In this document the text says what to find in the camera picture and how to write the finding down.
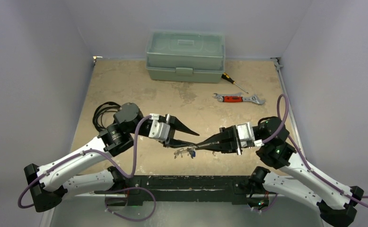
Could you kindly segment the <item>silver metal key holder plate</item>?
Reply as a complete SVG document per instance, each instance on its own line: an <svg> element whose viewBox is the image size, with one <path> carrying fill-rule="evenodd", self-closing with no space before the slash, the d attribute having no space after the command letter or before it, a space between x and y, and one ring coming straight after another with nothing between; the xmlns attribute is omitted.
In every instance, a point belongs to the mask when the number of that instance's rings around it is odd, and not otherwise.
<svg viewBox="0 0 368 227"><path fill-rule="evenodd" d="M195 150L194 147L180 148L180 149L176 150L174 152L174 159L178 158L179 156L183 157L185 154L191 158L191 156L189 154L189 150L191 150L191 149Z"/></svg>

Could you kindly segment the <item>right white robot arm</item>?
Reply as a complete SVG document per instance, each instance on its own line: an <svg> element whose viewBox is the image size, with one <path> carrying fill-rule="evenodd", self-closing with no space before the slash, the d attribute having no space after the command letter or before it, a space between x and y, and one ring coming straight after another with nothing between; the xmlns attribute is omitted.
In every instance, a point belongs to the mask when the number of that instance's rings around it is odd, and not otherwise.
<svg viewBox="0 0 368 227"><path fill-rule="evenodd" d="M303 203L319 212L333 227L348 227L355 219L356 205L364 191L344 185L307 162L295 146L286 142L289 131L278 117L265 117L256 127L250 123L220 128L195 145L196 150L237 153L258 147L256 152L266 167L258 166L245 184L250 194L273 192Z"/></svg>

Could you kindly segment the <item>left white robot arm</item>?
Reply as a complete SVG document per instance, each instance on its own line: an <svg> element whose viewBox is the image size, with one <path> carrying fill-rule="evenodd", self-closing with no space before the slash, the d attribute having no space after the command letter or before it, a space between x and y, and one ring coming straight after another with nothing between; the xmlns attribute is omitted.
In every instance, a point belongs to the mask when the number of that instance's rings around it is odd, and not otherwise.
<svg viewBox="0 0 368 227"><path fill-rule="evenodd" d="M133 153L129 174L112 159L130 148L137 149L139 136L156 140L166 148L182 148L192 143L174 139L176 131L199 135L170 114L144 116L135 103L120 106L113 118L112 124L65 157L42 166L27 165L24 172L28 186L19 196L18 206L44 212L80 193L98 190L120 193L124 180L119 175L125 179L134 176L137 151Z"/></svg>

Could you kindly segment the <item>silver open-end wrench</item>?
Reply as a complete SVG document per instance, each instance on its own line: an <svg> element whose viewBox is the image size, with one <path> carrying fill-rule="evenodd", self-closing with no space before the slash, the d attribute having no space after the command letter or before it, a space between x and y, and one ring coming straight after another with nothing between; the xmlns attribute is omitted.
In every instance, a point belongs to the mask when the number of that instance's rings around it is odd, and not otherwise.
<svg viewBox="0 0 368 227"><path fill-rule="evenodd" d="M212 95L213 98L217 99L219 102L222 102L224 100L224 96L242 96L242 92L236 93L236 94L218 94L214 93Z"/></svg>

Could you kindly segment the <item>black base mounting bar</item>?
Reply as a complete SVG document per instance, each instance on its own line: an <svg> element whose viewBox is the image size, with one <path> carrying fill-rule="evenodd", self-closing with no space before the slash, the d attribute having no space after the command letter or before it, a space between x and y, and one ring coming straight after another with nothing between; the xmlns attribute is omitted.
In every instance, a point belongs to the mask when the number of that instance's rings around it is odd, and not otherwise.
<svg viewBox="0 0 368 227"><path fill-rule="evenodd" d="M273 192L247 175L138 175L120 180L111 189L94 192L115 195L129 206L144 202L229 202L233 205L266 207Z"/></svg>

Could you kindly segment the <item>black yellow screwdriver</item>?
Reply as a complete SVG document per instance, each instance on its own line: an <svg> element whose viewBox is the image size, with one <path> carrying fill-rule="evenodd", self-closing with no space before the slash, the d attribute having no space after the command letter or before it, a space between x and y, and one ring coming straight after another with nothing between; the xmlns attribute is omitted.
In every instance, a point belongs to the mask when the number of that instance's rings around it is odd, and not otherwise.
<svg viewBox="0 0 368 227"><path fill-rule="evenodd" d="M231 83L231 84L233 84L233 85L235 85L235 86L237 86L238 88L240 88L242 91L244 91L244 92L246 92L247 94L249 94L249 92L248 91L246 91L244 88L242 88L240 85L238 85L227 73L223 73L222 74L222 76L221 76L221 78L223 79L223 80L226 80L227 82L229 82L229 83Z"/></svg>

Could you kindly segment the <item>green plastic toolbox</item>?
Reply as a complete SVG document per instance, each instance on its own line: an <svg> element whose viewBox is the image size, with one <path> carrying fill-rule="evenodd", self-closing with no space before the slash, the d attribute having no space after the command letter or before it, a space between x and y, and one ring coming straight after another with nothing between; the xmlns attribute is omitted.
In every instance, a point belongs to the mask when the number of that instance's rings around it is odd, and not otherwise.
<svg viewBox="0 0 368 227"><path fill-rule="evenodd" d="M146 69L153 80L218 83L225 57L224 35L159 30L148 41Z"/></svg>

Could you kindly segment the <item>red handled adjustable wrench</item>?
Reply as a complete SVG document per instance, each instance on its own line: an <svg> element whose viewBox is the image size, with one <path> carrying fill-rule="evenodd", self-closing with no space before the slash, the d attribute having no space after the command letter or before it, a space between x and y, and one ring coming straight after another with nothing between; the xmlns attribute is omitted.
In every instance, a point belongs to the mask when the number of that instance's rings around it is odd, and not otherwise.
<svg viewBox="0 0 368 227"><path fill-rule="evenodd" d="M240 103L240 102L251 102L257 105L263 105L265 103L264 100L261 100L258 96L250 96L250 97L243 97L243 96L219 96L217 97L219 102L226 102L226 103Z"/></svg>

